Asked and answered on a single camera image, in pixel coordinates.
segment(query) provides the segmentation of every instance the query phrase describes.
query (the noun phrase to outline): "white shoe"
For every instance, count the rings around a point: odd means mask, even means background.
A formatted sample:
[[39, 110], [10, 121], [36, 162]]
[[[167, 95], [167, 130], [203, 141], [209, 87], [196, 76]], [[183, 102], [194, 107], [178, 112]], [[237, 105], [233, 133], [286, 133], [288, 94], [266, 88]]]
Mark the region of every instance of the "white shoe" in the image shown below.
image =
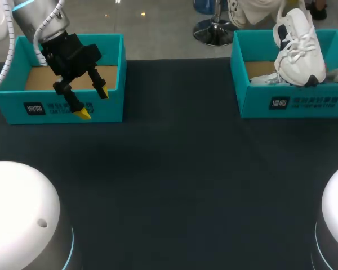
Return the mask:
[[284, 7], [283, 1], [273, 28], [274, 41], [280, 49], [275, 69], [283, 79], [296, 86], [322, 83], [326, 78], [326, 65], [312, 17], [307, 10], [304, 13], [299, 8], [282, 17]]
[[290, 85], [287, 83], [278, 73], [273, 72], [269, 75], [262, 75], [258, 77], [253, 77], [249, 80], [251, 86], [267, 86], [267, 85]]
[[246, 26], [246, 15], [240, 7], [238, 0], [228, 0], [228, 14], [230, 22], [237, 28], [242, 29]]

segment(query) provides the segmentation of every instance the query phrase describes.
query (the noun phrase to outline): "black tablecloth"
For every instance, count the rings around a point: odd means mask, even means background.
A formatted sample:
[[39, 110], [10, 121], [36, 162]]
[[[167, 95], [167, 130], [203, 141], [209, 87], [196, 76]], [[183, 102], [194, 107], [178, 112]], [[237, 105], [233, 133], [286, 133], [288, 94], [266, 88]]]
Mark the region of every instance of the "black tablecloth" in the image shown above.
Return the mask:
[[129, 61], [123, 123], [0, 113], [0, 160], [52, 181], [86, 270], [310, 269], [338, 119], [241, 119], [229, 59]]

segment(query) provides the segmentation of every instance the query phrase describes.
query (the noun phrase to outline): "floor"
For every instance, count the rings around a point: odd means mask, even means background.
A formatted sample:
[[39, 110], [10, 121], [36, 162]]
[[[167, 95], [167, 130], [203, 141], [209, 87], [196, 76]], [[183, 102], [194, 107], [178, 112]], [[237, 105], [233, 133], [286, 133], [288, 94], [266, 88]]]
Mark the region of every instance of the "floor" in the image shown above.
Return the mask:
[[[338, 0], [329, 0], [328, 18], [317, 28], [338, 29]], [[229, 57], [231, 46], [210, 47], [196, 41], [193, 26], [208, 15], [193, 8], [193, 0], [67, 0], [70, 33], [122, 33], [129, 60]], [[257, 28], [270, 28], [272, 22]], [[16, 34], [22, 34], [16, 27]], [[4, 61], [8, 41], [0, 42]]]

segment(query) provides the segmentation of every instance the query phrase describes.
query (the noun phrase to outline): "cardboard box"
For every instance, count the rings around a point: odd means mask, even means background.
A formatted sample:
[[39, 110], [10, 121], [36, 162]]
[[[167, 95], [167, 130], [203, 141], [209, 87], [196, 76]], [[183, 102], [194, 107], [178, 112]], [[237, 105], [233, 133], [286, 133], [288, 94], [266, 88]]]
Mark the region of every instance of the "cardboard box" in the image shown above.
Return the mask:
[[[338, 68], [338, 31], [317, 31], [327, 70]], [[338, 117], [338, 83], [316, 87], [250, 85], [249, 78], [271, 74], [279, 49], [271, 30], [236, 31], [230, 59], [243, 118]]]
[[91, 120], [72, 114], [63, 95], [52, 85], [56, 75], [50, 67], [40, 67], [33, 45], [24, 36], [15, 43], [15, 56], [0, 86], [0, 110], [9, 124], [121, 122], [126, 80], [126, 55], [121, 34], [79, 34], [84, 45], [95, 43], [102, 58], [99, 74], [106, 80], [109, 99], [102, 100], [88, 74], [70, 84], [85, 104]]

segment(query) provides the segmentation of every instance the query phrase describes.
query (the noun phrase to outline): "white sneaker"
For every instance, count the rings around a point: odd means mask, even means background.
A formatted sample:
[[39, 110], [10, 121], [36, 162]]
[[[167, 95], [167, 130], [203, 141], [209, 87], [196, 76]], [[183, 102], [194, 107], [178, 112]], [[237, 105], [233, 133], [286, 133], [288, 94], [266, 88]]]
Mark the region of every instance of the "white sneaker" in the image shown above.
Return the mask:
[[274, 41], [280, 49], [274, 62], [275, 69], [290, 84], [316, 86], [326, 78], [326, 65], [312, 17], [307, 10], [305, 14], [299, 8], [282, 17], [284, 7], [285, 1], [273, 28]]
[[269, 75], [262, 75], [258, 77], [253, 77], [249, 80], [251, 86], [267, 86], [267, 85], [290, 85], [287, 83], [278, 73], [273, 72]]
[[246, 15], [240, 7], [238, 0], [228, 0], [228, 14], [230, 22], [239, 29], [246, 26]]

